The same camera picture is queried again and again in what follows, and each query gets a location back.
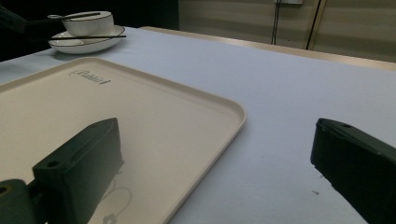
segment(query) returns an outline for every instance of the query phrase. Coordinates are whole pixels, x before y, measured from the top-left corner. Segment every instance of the black rim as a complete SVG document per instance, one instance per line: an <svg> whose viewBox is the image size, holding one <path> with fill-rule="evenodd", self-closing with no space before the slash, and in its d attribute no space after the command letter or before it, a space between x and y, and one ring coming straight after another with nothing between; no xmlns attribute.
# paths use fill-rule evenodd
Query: black rim
<svg viewBox="0 0 396 224"><path fill-rule="evenodd" d="M110 15L105 16L105 17L96 18L96 19L80 20L80 21L97 21L97 20L101 20L101 19L103 19L103 18L110 17L110 16L112 16L112 15L113 15L113 13L110 12Z"/></svg>
<svg viewBox="0 0 396 224"><path fill-rule="evenodd" d="M122 30L121 30L121 32L120 32L119 34L117 34L117 35L122 35L122 34L125 32L125 27L123 27L123 26L120 26L120 27L122 28ZM49 41L49 44L50 44L51 46L54 46L54 47L69 47L69 48L76 48L76 47L80 47L80 46L87 46L87 45L97 44L97 43L100 43L100 42L107 41L107 40L109 40L109 39L113 39L113 38L103 39L103 40L100 40L100 41L98 41L98 42L94 42L94 43L90 43L90 44L83 44L83 45L76 45L76 46L69 46L69 45L52 45L52 44L50 43L50 41Z"/></svg>

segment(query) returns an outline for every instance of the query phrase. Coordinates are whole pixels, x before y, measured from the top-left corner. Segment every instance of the beige wall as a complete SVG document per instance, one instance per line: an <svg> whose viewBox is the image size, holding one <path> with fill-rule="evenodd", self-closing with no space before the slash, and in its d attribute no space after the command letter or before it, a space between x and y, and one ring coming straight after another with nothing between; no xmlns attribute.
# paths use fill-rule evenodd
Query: beige wall
<svg viewBox="0 0 396 224"><path fill-rule="evenodd" d="M327 0L313 50L396 63L396 1Z"/></svg>
<svg viewBox="0 0 396 224"><path fill-rule="evenodd" d="M318 0L282 7L276 43L304 49ZM274 0L179 0L180 30L271 43ZM396 62L396 0L327 0L313 50Z"/></svg>
<svg viewBox="0 0 396 224"><path fill-rule="evenodd" d="M282 7L278 45L301 48L314 0L301 7ZM179 0L180 30L271 43L274 0Z"/></svg>

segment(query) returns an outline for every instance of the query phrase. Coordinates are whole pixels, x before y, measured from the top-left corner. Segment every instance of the white plate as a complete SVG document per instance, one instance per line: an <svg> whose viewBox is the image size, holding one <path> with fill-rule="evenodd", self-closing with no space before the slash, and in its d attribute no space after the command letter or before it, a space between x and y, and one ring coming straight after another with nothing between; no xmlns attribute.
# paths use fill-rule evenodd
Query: white plate
<svg viewBox="0 0 396 224"><path fill-rule="evenodd" d="M122 26L115 25L111 35L122 35L125 28ZM68 32L57 34L53 37L69 37L71 36ZM60 52L70 54L84 54L92 53L102 49L108 49L117 43L122 38L109 38L109 39L75 39L75 40L50 40L49 45Z"/></svg>

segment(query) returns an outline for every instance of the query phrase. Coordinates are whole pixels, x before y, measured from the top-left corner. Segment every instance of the white tablecloth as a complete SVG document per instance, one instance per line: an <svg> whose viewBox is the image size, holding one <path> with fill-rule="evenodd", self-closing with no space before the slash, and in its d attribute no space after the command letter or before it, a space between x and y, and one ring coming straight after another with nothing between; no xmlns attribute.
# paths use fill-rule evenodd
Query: white tablecloth
<svg viewBox="0 0 396 224"><path fill-rule="evenodd" d="M170 223L365 223L310 163L318 118L396 146L396 73L127 28L83 55L235 100L247 123ZM81 55L53 49L0 63L0 82Z"/></svg>

